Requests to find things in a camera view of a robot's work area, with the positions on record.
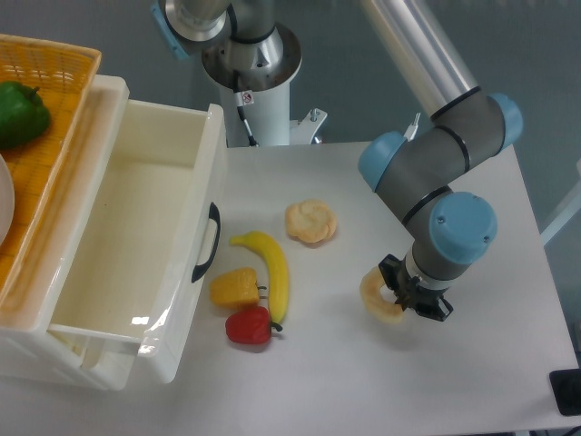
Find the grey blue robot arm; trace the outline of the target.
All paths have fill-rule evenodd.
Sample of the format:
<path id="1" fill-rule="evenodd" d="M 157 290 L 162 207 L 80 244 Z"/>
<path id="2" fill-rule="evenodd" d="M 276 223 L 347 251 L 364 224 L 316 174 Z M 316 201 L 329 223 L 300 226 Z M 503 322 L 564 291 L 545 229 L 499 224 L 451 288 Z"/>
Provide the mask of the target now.
<path id="1" fill-rule="evenodd" d="M 445 291 L 486 252 L 497 228 L 484 199 L 450 185 L 513 144 L 522 114 L 507 96 L 481 92 L 424 2 L 362 6 L 432 127 L 383 134 L 359 158 L 365 182 L 413 239 L 403 258 L 388 256 L 368 272 L 359 293 L 381 322 L 398 322 L 407 309 L 443 321 L 452 311 Z M 263 98 L 286 90 L 301 61 L 271 2 L 158 1 L 152 12 L 174 55 L 201 52 L 206 73 L 223 87 L 229 145 L 310 140 L 303 124 L 289 120 L 287 104 Z"/>

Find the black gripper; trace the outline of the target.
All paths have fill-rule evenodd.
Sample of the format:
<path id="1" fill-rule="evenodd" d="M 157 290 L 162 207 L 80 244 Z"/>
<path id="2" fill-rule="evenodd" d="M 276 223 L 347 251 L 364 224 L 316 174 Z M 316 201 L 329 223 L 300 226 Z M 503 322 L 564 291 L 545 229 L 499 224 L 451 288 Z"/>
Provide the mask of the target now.
<path id="1" fill-rule="evenodd" d="M 384 283 L 392 291 L 400 289 L 401 266 L 402 261 L 393 254 L 378 265 Z M 442 296 L 448 289 L 447 281 L 427 275 L 413 258 L 403 260 L 403 278 L 404 291 L 396 299 L 403 310 L 411 309 L 420 317 L 438 322 L 444 322 L 453 313 L 453 306 Z"/>

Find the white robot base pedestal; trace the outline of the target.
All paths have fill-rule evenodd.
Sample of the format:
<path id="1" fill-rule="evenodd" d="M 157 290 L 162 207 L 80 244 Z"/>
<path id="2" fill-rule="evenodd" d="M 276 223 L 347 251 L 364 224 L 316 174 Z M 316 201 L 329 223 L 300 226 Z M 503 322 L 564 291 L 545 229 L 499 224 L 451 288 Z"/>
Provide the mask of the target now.
<path id="1" fill-rule="evenodd" d="M 230 148 L 290 143 L 290 88 L 301 61 L 297 36 L 280 23 L 259 42 L 228 38 L 202 52 L 219 90 Z"/>

